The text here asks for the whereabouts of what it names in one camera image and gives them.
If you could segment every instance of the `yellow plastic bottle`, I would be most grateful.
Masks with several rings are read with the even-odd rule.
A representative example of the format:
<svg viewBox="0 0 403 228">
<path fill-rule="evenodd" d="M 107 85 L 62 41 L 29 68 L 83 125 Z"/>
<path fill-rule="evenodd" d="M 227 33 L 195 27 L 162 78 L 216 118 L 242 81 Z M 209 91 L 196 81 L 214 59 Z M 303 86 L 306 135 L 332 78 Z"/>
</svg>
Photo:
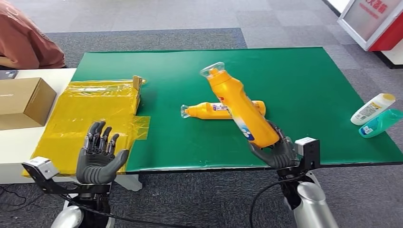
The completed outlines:
<svg viewBox="0 0 403 228">
<path fill-rule="evenodd" d="M 263 101 L 252 101 L 261 115 L 266 114 L 266 106 Z M 182 118 L 196 117 L 203 120 L 228 120 L 232 116 L 222 103 L 203 102 L 194 106 L 181 106 Z"/>
<path fill-rule="evenodd" d="M 250 143 L 264 148 L 279 141 L 277 132 L 255 108 L 243 90 L 243 84 L 231 77 L 224 63 L 218 62 L 200 71 L 212 91 L 228 107 L 233 120 Z"/>
</svg>

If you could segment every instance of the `orange shirt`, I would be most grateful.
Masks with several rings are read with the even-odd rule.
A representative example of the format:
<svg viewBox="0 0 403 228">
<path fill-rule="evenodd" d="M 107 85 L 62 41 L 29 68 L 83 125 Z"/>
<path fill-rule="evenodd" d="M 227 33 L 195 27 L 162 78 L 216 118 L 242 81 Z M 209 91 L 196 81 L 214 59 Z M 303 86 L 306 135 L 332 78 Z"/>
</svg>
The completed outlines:
<svg viewBox="0 0 403 228">
<path fill-rule="evenodd" d="M 18 69 L 64 67 L 64 53 L 21 11 L 0 0 L 0 56 Z"/>
</svg>

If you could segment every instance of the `white bottle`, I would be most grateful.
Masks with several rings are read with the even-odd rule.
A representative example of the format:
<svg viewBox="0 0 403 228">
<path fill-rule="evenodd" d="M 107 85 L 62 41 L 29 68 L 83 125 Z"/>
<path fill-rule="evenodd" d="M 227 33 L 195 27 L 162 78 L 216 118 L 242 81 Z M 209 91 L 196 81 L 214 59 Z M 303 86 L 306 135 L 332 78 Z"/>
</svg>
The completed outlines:
<svg viewBox="0 0 403 228">
<path fill-rule="evenodd" d="M 350 121 L 355 125 L 363 125 L 383 112 L 395 101 L 396 98 L 392 94 L 378 94 L 358 109 L 351 117 Z"/>
</svg>

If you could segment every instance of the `green table mat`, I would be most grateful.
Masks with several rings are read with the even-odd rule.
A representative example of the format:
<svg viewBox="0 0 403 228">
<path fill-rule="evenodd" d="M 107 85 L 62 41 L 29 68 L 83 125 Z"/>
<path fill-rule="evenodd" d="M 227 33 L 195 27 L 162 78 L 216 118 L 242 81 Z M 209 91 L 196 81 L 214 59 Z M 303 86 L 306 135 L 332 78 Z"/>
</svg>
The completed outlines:
<svg viewBox="0 0 403 228">
<path fill-rule="evenodd" d="M 199 71 L 219 61 L 293 140 L 320 139 L 322 165 L 403 161 L 386 133 L 365 139 L 350 123 L 363 101 L 321 47 L 86 53 L 72 80 L 148 81 L 137 112 L 151 117 L 148 138 L 133 144 L 127 172 L 265 166 L 232 120 L 180 116 L 182 104 L 217 102 Z"/>
</svg>

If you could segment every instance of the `black cable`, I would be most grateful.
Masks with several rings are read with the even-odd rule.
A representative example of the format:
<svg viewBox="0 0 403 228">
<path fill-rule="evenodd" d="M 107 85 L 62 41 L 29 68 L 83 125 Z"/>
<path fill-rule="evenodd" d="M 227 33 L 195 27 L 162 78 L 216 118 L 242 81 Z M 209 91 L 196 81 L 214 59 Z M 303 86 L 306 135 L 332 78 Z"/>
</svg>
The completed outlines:
<svg viewBox="0 0 403 228">
<path fill-rule="evenodd" d="M 250 205 L 250 210 L 249 210 L 249 224 L 250 224 L 250 228 L 253 228 L 253 208 L 255 207 L 256 201 L 258 200 L 259 196 L 264 193 L 267 189 L 273 187 L 276 184 L 281 184 L 284 182 L 291 182 L 291 181 L 298 181 L 299 179 L 301 179 L 301 177 L 305 176 L 307 172 L 302 173 L 301 175 L 294 177 L 294 178 L 290 178 L 290 179 L 285 179 L 285 180 L 279 180 L 276 181 L 264 188 L 262 188 L 256 195 L 255 197 L 253 197 L 252 203 Z"/>
<path fill-rule="evenodd" d="M 8 205 L 8 206 L 12 206 L 12 207 L 18 207 L 18 206 L 24 205 L 24 203 L 27 202 L 27 198 L 25 198 L 25 197 L 23 197 L 23 196 L 20 196 L 20 195 L 19 195 L 18 193 L 16 193 L 16 192 L 13 192 L 13 191 L 10 191 L 10 190 L 7 190 L 7 189 L 6 189 L 6 187 L 9 187 L 9 186 L 11 186 L 11 185 L 14 185 L 14 184 L 9 184 L 9 185 L 6 185 L 6 186 L 4 186 L 4 187 L 3 187 L 3 186 L 0 186 L 0 189 L 3 190 L 3 191 L 1 192 L 1 194 L 0 194 L 0 196 L 3 195 L 3 193 L 8 192 L 8 193 L 12 193 L 12 194 L 16 195 L 17 197 L 23 199 L 24 202 L 22 202 L 22 203 L 20 203 L 20 204 L 9 204 L 9 203 L 2 203 L 2 202 L 0 202 L 0 204 L 5 204 L 5 205 Z"/>
<path fill-rule="evenodd" d="M 109 214 L 109 213 L 104 213 L 104 212 L 101 212 L 101 211 L 91 209 L 91 208 L 86 207 L 86 206 L 84 206 L 82 204 L 74 202 L 73 199 L 71 199 L 70 197 L 65 196 L 65 195 L 60 195 L 60 197 L 65 199 L 65 200 L 67 200 L 67 201 L 69 201 L 71 204 L 73 204 L 73 205 L 75 205 L 75 206 L 77 206 L 77 207 L 79 207 L 79 208 L 81 208 L 83 210 L 87 210 L 89 212 L 92 212 L 92 213 L 95 213 L 95 214 L 98 214 L 98 215 L 102 215 L 102 216 L 111 217 L 111 218 L 114 218 L 114 219 L 119 219 L 119 220 L 129 221 L 129 222 L 135 222 L 135 223 L 140 223 L 140 224 L 145 224 L 145 225 L 151 225 L 151 226 L 156 226 L 156 227 L 196 228 L 194 226 L 171 225 L 171 224 L 164 224 L 164 223 L 159 223 L 159 222 L 147 222 L 147 221 L 141 221 L 141 220 L 136 220 L 136 219 L 131 219 L 131 218 L 120 217 L 120 216 L 116 216 L 116 215 L 112 215 L 112 214 Z"/>
<path fill-rule="evenodd" d="M 27 206 L 31 205 L 31 204 L 34 203 L 35 201 L 37 201 L 37 200 L 38 200 L 39 198 L 41 198 L 42 196 L 44 196 L 44 194 L 37 196 L 33 201 L 27 203 L 26 205 L 24 205 L 24 206 L 22 206 L 22 207 L 20 207 L 20 208 L 13 209 L 13 210 L 3 210 L 3 209 L 2 209 L 2 211 L 5 211 L 5 212 L 13 212 L 13 211 L 16 211 L 16 210 L 21 210 L 21 209 L 26 208 Z"/>
</svg>

